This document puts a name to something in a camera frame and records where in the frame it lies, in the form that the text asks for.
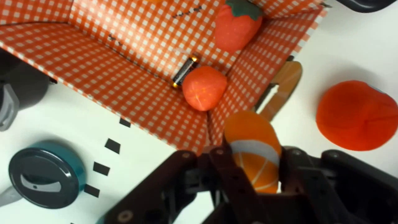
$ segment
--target white table surface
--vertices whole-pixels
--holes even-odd
[[[305,70],[301,83],[273,122],[283,144],[298,146],[318,157],[325,149],[340,148],[321,136],[315,124],[318,100],[328,87],[344,80],[364,80],[398,100],[398,4],[371,15],[352,12],[334,0],[330,4],[335,7],[296,57]],[[73,205],[58,210],[38,208],[23,199],[0,208],[2,224],[94,224],[175,152],[147,132],[121,126],[117,116],[56,85],[44,101],[22,111],[13,127],[0,134],[0,192],[10,185],[12,157],[49,138],[68,141],[79,152],[89,172],[87,183],[101,189],[100,198],[82,193]],[[121,143],[121,154],[105,148],[109,138]],[[377,151],[350,153],[398,177],[397,134]],[[110,175],[92,172],[94,162],[110,166]],[[177,223],[201,223],[212,209],[211,197],[199,194]]]

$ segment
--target orange gingham cloth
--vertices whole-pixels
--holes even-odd
[[[221,143],[226,118],[258,101],[273,75],[325,16],[319,0],[258,0],[267,17],[279,19],[268,20],[254,44],[232,55],[213,42],[221,4],[5,0],[0,2],[0,25],[19,25],[0,26],[0,47],[177,148],[201,153],[203,147]],[[211,116],[192,110],[182,93],[170,87],[192,52],[230,78],[224,100]]]

